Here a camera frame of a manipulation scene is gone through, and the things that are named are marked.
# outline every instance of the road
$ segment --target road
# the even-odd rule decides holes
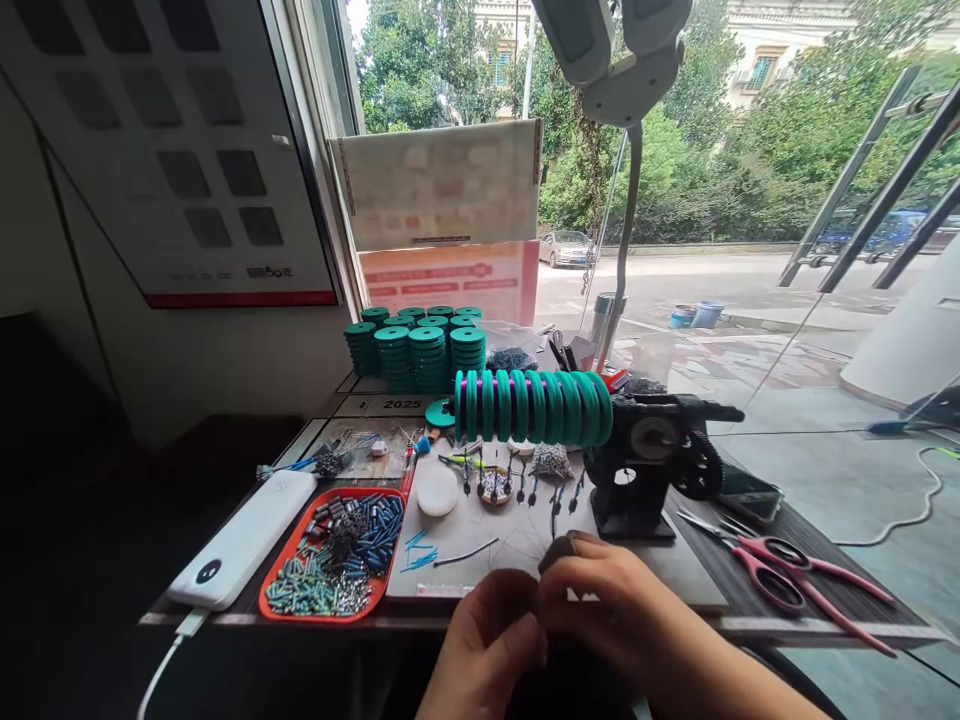
[[[827,269],[804,267],[792,287],[779,288],[777,280],[789,257],[784,253],[628,257],[626,295],[629,299],[624,317],[642,331],[645,325],[666,327],[677,303],[716,300],[727,306],[727,312],[809,308],[819,296],[816,288]],[[850,268],[837,292],[824,297],[820,307],[884,315],[936,260],[937,256],[918,256],[896,284],[886,291],[870,287],[885,265],[858,262]],[[580,294],[582,286],[582,269],[554,270],[541,263],[536,326],[557,323],[560,328],[579,327],[585,300]],[[593,299],[598,292],[614,290],[616,260],[605,257],[594,276],[588,312],[592,313]]]

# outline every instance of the red tray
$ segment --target red tray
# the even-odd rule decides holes
[[[294,528],[294,531],[290,534],[290,538],[287,540],[287,544],[283,546],[283,550],[280,551],[277,561],[273,564],[273,567],[270,568],[270,572],[267,573],[267,579],[263,581],[263,586],[260,588],[260,612],[264,617],[270,618],[271,620],[293,620],[295,622],[319,622],[319,623],[329,623],[331,625],[348,625],[352,622],[356,622],[362,617],[365,617],[371,610],[373,610],[377,603],[380,602],[380,598],[383,597],[383,594],[387,590],[387,582],[390,580],[390,571],[393,568],[393,560],[397,555],[397,549],[393,549],[393,555],[390,557],[390,565],[387,567],[387,572],[382,578],[372,577],[370,578],[370,587],[373,588],[373,594],[370,595],[370,601],[367,603],[367,606],[358,612],[356,615],[351,615],[349,617],[327,617],[325,615],[280,615],[273,612],[270,609],[270,605],[267,603],[267,588],[277,579],[277,573],[280,572],[280,569],[284,566],[287,560],[290,560],[297,554],[297,549],[300,547],[300,540],[303,538],[304,533],[307,530],[307,525],[310,524],[310,521],[313,520],[313,514],[316,512],[316,509],[332,501],[336,497],[341,498],[361,498],[368,497],[370,495],[384,495],[390,496],[394,495],[400,498],[400,505],[404,511],[406,511],[406,501],[403,497],[403,494],[394,490],[393,488],[334,488],[333,490],[328,490],[323,493],[320,497],[314,500],[307,507],[306,512],[304,512],[303,517],[300,518],[300,522],[297,523],[297,527]],[[323,543],[318,543],[318,547],[322,547]]]

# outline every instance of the white power bank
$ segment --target white power bank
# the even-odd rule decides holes
[[[278,470],[167,588],[171,600],[225,610],[317,487],[313,474]]]

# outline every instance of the smartphone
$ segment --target smartphone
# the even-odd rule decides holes
[[[783,491],[776,485],[764,482],[746,470],[725,462],[723,486],[717,500],[744,517],[767,525],[777,516],[783,501]]]

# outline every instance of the blue bucket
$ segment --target blue bucket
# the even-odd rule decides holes
[[[693,305],[676,305],[673,308],[673,314],[670,316],[670,327],[673,330],[690,327],[693,322],[697,309]]]
[[[715,328],[726,305],[716,300],[701,300],[697,303],[697,314],[690,327]]]

